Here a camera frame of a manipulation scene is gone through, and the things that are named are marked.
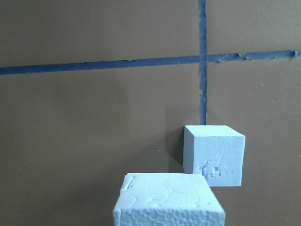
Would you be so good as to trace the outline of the light blue foam block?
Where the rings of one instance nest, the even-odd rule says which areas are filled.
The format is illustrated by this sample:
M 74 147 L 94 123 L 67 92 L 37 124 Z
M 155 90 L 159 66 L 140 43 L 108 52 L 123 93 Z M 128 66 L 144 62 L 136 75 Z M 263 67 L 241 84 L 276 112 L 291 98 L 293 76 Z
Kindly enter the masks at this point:
M 241 186 L 245 135 L 226 125 L 186 125 L 183 169 L 211 187 Z
M 116 226 L 223 226 L 225 212 L 198 174 L 128 173 L 113 210 Z

